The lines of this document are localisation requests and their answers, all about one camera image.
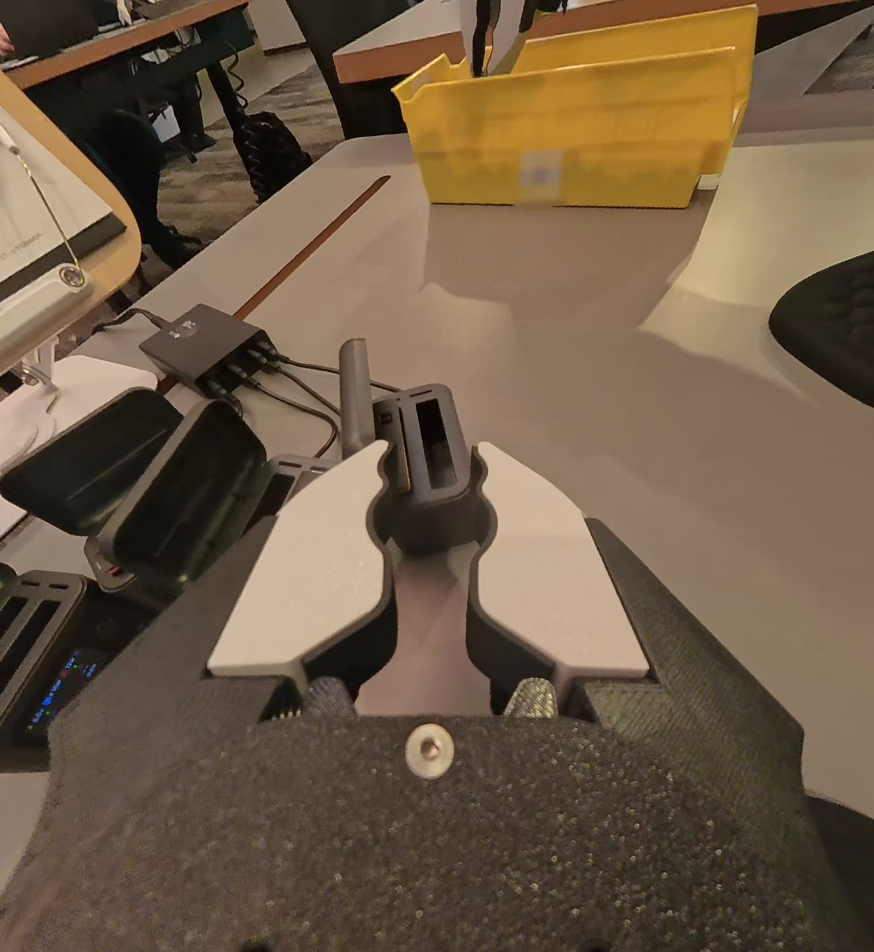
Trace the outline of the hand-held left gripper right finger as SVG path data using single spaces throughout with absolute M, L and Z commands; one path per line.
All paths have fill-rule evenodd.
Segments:
M 582 510 L 489 442 L 473 448 L 471 476 L 466 650 L 491 710 L 527 679 L 549 684 L 558 708 L 579 681 L 645 681 L 650 661 Z

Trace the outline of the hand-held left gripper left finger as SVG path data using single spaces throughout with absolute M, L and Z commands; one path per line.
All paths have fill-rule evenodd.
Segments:
M 390 450 L 376 440 L 317 477 L 278 512 L 206 669 L 276 677 L 304 697 L 320 679 L 349 701 L 393 657 L 393 561 L 378 518 Z

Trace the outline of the black battery charger case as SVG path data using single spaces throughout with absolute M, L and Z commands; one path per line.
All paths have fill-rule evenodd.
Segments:
M 17 744 L 19 719 L 32 716 L 35 690 L 77 624 L 96 614 L 99 593 L 85 575 L 30 570 L 0 563 L 0 774 L 48 769 L 46 742 Z
M 442 384 L 372 397 L 365 339 L 345 341 L 339 351 L 341 445 L 347 459 L 375 441 L 388 443 L 382 414 L 399 403 L 404 415 L 412 488 L 384 506 L 390 537 L 404 554 L 425 556 L 475 539 L 470 448 L 453 394 Z
M 111 565 L 173 601 L 333 461 L 281 454 L 221 400 L 195 406 L 100 531 Z
M 128 389 L 2 472 L 0 495 L 82 538 L 86 562 L 103 592 L 160 613 L 169 604 L 167 593 L 123 567 L 131 575 L 119 585 L 100 575 L 98 563 L 118 564 L 104 554 L 98 535 L 182 420 L 156 390 Z

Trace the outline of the yellow plastic bin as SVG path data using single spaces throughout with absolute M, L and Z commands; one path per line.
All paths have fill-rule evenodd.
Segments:
M 747 1 L 569 2 L 567 10 L 543 13 L 528 33 L 530 40 L 700 13 Z M 873 2 L 757 1 L 759 21 L 755 52 L 761 54 L 812 30 L 842 19 L 857 22 L 871 14 Z M 333 55 L 343 84 L 401 79 L 445 54 L 452 64 L 465 58 L 460 3 L 421 2 L 382 26 L 345 45 Z
M 686 208 L 748 105 L 755 5 L 529 40 L 506 74 L 445 54 L 398 83 L 435 205 Z

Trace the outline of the black usb charging hub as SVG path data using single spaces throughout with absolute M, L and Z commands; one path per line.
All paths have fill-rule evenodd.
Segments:
M 165 375 L 207 399 L 233 394 L 280 357 L 263 329 L 207 304 L 160 321 L 139 350 Z

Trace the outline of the black textured wrist pad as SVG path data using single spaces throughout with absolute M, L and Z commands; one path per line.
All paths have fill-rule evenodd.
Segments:
M 795 284 L 768 328 L 794 359 L 874 409 L 874 250 Z

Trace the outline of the black backpack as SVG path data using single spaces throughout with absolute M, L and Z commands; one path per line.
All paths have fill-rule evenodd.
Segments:
M 234 139 L 259 205 L 313 163 L 311 155 L 275 113 L 245 115 Z

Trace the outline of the printed instruction sheet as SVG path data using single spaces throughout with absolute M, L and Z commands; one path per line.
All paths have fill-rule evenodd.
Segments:
M 0 104 L 0 301 L 125 231 L 110 205 Z

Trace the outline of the wooden desk with black legs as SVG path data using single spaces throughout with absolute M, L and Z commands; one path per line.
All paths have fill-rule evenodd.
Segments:
M 117 110 L 169 101 L 181 83 L 204 71 L 237 136 L 245 111 L 223 62 L 254 45 L 244 16 L 247 6 L 193 2 L 2 71 L 55 125 L 71 133 Z

